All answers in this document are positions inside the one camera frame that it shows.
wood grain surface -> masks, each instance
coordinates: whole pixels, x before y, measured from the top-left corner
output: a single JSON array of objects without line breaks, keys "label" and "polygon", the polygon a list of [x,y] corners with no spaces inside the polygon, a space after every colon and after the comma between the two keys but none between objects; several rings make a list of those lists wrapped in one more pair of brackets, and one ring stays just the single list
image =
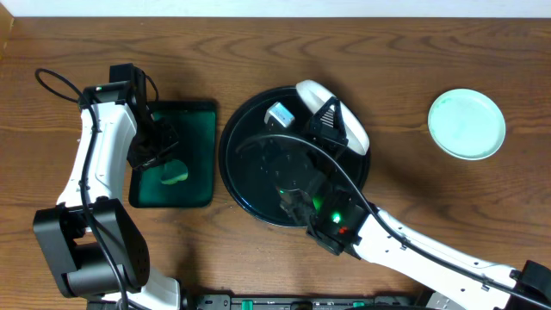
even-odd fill
[{"label": "wood grain surface", "polygon": [[[0,63],[0,308],[84,308],[61,297],[32,233],[35,211],[53,207],[65,186],[81,128],[74,104],[43,90],[34,69],[83,88],[106,83],[108,67],[126,62],[154,78],[162,99],[217,100],[218,137],[257,93],[319,81],[369,134],[369,200],[476,257],[551,266],[551,21],[21,18]],[[432,141],[430,104],[453,88],[482,91],[503,111],[507,136],[494,156],[463,161]],[[216,171],[207,208],[124,201],[153,265],[192,292],[418,292],[393,270],[332,256],[303,229],[255,220]]]}]

